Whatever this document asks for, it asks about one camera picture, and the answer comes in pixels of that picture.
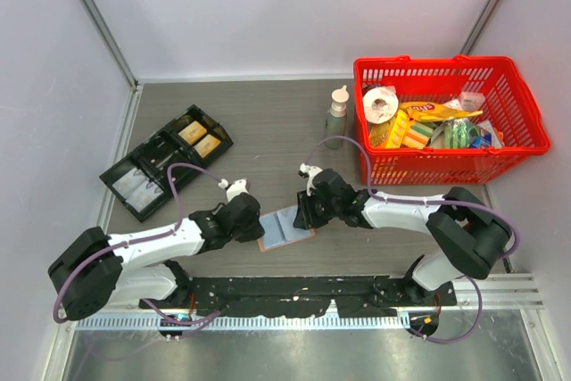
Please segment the pink card holder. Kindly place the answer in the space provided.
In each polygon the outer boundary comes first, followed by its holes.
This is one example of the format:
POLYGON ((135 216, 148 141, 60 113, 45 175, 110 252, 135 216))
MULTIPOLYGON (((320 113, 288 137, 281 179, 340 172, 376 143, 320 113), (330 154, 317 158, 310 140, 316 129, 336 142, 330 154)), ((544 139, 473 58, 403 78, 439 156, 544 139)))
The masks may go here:
POLYGON ((262 252, 293 244, 315 236, 314 229, 302 229, 294 226, 297 206, 290 206, 260 217, 264 229, 258 245, 262 252))

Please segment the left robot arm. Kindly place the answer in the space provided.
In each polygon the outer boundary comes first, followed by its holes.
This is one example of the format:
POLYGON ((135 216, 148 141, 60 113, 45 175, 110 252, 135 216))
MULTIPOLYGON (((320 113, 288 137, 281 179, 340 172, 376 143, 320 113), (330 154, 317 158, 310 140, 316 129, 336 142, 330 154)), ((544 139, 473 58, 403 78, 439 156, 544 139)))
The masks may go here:
POLYGON ((196 211, 179 224, 135 234, 107 235, 89 228, 49 267, 57 292, 54 320, 85 319, 101 310, 128 274, 171 258, 194 256, 263 235, 261 206, 242 192, 212 211, 196 211))

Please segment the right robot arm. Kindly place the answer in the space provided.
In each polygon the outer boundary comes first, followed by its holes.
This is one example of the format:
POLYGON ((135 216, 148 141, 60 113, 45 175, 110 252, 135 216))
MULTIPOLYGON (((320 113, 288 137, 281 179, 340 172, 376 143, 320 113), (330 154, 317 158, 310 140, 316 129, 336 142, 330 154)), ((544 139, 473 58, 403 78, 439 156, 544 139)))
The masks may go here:
POLYGON ((418 257, 387 291, 376 290, 394 302, 421 305, 454 279, 487 278, 512 237, 508 223, 463 187, 445 195, 404 198, 356 190, 331 169, 303 164, 299 173, 307 186, 297 195, 296 228, 321 228, 339 219, 350 228, 398 228, 435 240, 436 253, 418 257))

